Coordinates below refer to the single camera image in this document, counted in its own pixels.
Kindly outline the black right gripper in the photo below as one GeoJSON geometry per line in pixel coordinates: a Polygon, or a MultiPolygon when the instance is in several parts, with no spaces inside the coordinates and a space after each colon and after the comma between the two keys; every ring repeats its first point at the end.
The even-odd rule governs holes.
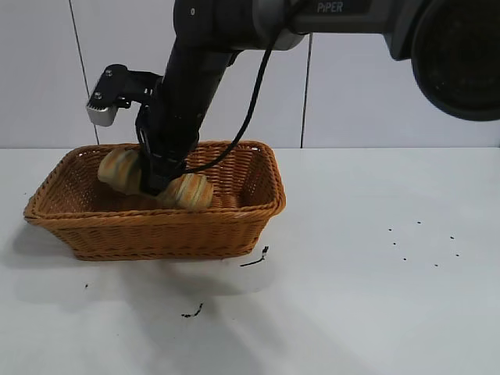
{"type": "Polygon", "coordinates": [[[198,143],[199,130],[220,85],[217,74],[186,78],[165,75],[152,99],[139,109],[135,125],[141,145],[141,192],[156,196],[185,171],[185,158],[198,143]]]}

